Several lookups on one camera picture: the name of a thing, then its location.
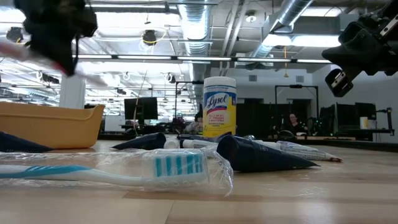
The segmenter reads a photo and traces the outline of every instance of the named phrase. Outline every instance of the industrial ceiling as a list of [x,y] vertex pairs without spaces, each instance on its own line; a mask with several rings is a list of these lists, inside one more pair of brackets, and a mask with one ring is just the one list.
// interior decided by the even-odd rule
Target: industrial ceiling
[[[177,81],[202,80],[212,70],[225,75],[229,70],[278,71],[284,63],[175,63],[145,60],[103,60],[96,55],[189,55],[322,59],[327,47],[339,45],[337,37],[358,14],[383,7],[387,1],[285,0],[250,1],[91,1],[99,28],[92,38],[79,42],[79,66],[108,87],[86,83],[86,103],[106,104],[107,114],[123,113],[123,99],[155,96],[159,114],[174,113]],[[24,15],[12,1],[0,1],[0,40],[7,41],[11,27],[22,27]],[[154,30],[157,42],[142,41],[146,30]],[[24,40],[29,36],[23,32]],[[288,68],[312,73],[317,64],[288,64]],[[0,57],[1,101],[19,101],[56,106],[60,85],[43,82],[43,74],[60,82],[61,74],[33,62]],[[177,111],[185,116],[197,112],[200,88],[180,85]]]

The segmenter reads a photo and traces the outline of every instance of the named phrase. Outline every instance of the yellow label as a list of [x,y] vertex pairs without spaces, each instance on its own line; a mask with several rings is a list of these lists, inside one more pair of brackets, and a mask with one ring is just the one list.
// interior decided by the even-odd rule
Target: yellow label
[[233,86],[205,87],[203,135],[213,138],[232,132],[236,134],[236,89]]

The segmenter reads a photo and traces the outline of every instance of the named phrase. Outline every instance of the orange plastic bin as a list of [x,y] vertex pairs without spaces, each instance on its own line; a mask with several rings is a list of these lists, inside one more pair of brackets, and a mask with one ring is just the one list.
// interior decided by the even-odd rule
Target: orange plastic bin
[[104,108],[0,103],[0,131],[56,149],[88,148],[97,140]]

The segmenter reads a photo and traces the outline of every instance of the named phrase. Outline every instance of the toothbrush head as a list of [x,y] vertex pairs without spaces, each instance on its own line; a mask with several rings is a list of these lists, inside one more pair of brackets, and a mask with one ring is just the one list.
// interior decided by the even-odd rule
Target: toothbrush head
[[207,159],[203,152],[160,151],[154,156],[154,182],[178,187],[209,181]]

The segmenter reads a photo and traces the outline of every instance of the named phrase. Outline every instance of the ductwork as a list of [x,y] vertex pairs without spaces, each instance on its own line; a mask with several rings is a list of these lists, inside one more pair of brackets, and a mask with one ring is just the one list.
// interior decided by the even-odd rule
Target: ductwork
[[[264,28],[263,37],[265,39],[250,55],[250,57],[266,57],[274,46],[264,45],[267,36],[271,33],[291,33],[293,32],[294,22],[303,14],[303,12],[311,5],[313,0],[285,0],[283,1],[280,11],[276,17],[267,18],[266,27]],[[255,66],[249,65],[247,69],[254,69]]]
[[[204,40],[209,34],[209,21],[211,7],[199,4],[179,5],[178,9],[182,18],[182,30],[185,39]],[[207,56],[209,45],[206,43],[188,42],[185,44],[187,54],[190,56]],[[203,80],[209,72],[210,65],[203,63],[193,63],[190,72],[191,79]],[[202,86],[194,86],[195,97],[201,98],[203,94]]]

